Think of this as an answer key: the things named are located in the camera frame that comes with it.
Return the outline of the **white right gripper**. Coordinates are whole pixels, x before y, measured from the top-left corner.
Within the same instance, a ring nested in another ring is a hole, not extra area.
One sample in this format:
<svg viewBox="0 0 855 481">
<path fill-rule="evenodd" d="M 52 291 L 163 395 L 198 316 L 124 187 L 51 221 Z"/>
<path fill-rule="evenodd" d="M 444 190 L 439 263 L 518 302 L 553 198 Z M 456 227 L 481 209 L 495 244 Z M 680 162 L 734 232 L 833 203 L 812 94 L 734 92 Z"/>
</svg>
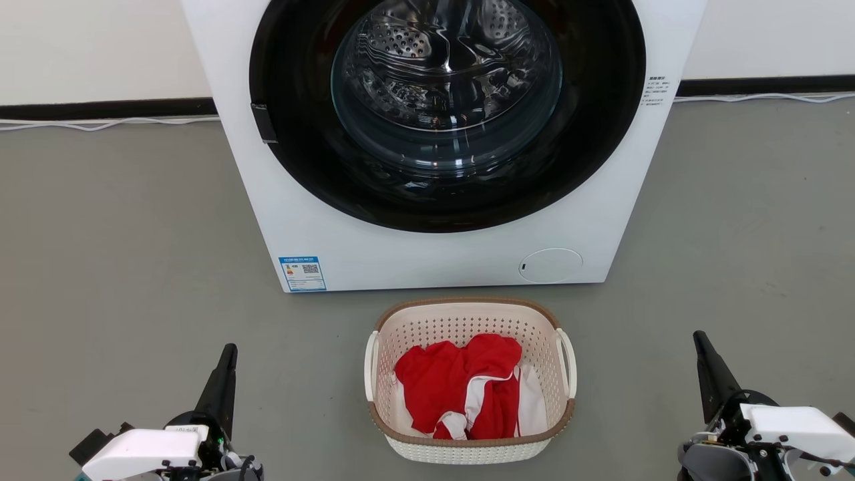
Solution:
<svg viewBox="0 0 855 481">
<path fill-rule="evenodd" d="M 794 480 L 799 460 L 824 477 L 853 475 L 853 420 L 813 407 L 779 407 L 742 390 L 706 332 L 693 333 L 706 429 L 678 449 L 679 480 Z"/>
</svg>

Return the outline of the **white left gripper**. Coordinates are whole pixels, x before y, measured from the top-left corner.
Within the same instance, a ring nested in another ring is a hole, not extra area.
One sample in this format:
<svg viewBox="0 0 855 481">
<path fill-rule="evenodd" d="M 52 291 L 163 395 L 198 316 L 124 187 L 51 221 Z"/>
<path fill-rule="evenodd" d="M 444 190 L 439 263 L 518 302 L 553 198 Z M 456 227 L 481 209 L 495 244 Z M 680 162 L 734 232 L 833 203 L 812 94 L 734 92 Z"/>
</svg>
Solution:
<svg viewBox="0 0 855 481">
<path fill-rule="evenodd" d="M 238 347 L 223 347 L 193 412 L 162 429 L 124 423 L 116 434 L 94 430 L 79 443 L 80 480 L 263 480 L 254 456 L 231 444 Z"/>
</svg>

